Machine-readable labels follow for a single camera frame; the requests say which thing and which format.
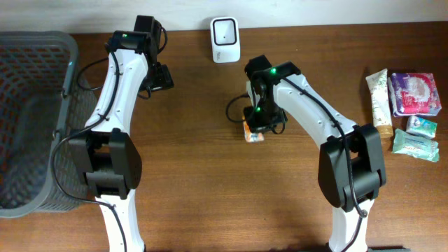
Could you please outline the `orange tissue pack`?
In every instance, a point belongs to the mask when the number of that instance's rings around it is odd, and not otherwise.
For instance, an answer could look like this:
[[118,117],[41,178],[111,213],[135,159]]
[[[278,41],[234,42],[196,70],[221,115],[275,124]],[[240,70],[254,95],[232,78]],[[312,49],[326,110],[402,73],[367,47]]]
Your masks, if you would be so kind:
[[243,122],[244,138],[248,143],[258,143],[264,141],[265,138],[262,133],[252,133],[246,121]]

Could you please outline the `white Pantene tube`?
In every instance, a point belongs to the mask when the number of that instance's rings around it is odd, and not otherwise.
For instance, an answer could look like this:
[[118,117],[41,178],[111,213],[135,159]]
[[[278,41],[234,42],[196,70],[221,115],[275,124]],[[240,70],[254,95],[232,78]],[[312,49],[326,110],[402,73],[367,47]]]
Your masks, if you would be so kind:
[[388,69],[382,69],[365,79],[371,95],[373,125],[382,139],[391,138],[393,126],[389,108]]

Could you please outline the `green wipes pack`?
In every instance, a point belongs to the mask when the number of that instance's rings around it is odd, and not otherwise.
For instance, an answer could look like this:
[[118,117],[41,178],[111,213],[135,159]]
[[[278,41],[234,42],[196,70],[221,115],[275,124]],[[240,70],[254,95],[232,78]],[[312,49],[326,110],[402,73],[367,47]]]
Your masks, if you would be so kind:
[[411,135],[401,129],[395,130],[392,153],[409,155],[430,162],[438,162],[440,159],[438,142]]

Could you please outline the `red purple tissue pack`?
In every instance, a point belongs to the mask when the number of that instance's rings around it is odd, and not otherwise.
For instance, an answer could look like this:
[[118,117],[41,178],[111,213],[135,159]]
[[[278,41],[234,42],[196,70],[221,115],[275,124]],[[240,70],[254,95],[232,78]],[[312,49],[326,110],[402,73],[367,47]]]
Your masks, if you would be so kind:
[[394,117],[436,116],[442,109],[432,73],[392,73],[388,90]]

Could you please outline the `teal Kleenex tissue pack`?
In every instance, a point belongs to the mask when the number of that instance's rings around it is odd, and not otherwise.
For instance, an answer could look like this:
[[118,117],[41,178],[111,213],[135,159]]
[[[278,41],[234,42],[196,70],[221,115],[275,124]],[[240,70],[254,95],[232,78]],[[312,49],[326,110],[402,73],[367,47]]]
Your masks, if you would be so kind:
[[430,120],[411,115],[407,121],[406,132],[409,134],[434,139],[438,124]]

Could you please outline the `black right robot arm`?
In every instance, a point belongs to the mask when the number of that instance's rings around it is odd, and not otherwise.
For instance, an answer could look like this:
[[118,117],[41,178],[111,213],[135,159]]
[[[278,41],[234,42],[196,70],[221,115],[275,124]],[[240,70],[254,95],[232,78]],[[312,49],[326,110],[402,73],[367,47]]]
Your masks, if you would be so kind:
[[273,132],[292,116],[319,149],[318,185],[332,207],[328,251],[368,251],[369,212],[386,183],[379,131],[344,117],[319,96],[292,62],[273,66],[266,56],[244,68],[252,105],[244,109],[247,130]]

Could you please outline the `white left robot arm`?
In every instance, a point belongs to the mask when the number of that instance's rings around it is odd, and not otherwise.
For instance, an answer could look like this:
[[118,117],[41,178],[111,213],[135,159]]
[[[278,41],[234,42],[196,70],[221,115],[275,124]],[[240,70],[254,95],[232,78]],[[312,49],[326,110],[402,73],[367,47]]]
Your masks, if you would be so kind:
[[130,124],[140,92],[174,86],[167,65],[157,60],[166,44],[167,33],[153,16],[139,15],[133,30],[115,31],[106,43],[108,73],[97,105],[68,140],[80,182],[100,206],[110,251],[146,250],[135,203],[142,160]]

